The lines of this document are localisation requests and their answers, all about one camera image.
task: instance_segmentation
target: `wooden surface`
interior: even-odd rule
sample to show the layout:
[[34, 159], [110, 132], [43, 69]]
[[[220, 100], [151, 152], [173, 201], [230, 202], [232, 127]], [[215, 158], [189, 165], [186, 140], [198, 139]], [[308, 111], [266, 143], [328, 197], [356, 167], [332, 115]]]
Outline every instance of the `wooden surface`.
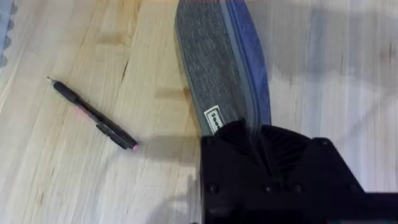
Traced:
[[[0, 74], [0, 223], [200, 221], [176, 1], [16, 0]], [[397, 190], [398, 2], [249, 1], [274, 124], [334, 140], [367, 190]], [[59, 79], [142, 142], [120, 150]]]

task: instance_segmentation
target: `black pen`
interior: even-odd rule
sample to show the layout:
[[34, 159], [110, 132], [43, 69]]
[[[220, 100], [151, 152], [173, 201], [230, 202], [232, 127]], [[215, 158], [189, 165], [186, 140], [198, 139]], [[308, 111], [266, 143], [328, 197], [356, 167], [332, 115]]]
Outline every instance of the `black pen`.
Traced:
[[81, 109], [85, 114], [87, 114], [92, 120], [94, 120], [96, 123], [96, 127], [100, 131], [102, 131], [106, 136], [112, 139], [112, 141], [114, 141], [123, 149], [127, 148], [137, 149], [138, 147], [137, 141], [134, 140], [134, 138], [132, 138], [125, 130], [120, 128], [120, 126], [115, 124], [105, 115], [103, 115], [98, 110], [94, 109], [91, 105], [82, 100], [82, 98], [77, 93], [69, 89], [62, 82], [53, 80], [50, 77], [47, 78], [57, 92], [59, 92], [69, 102], [73, 103], [75, 106]]

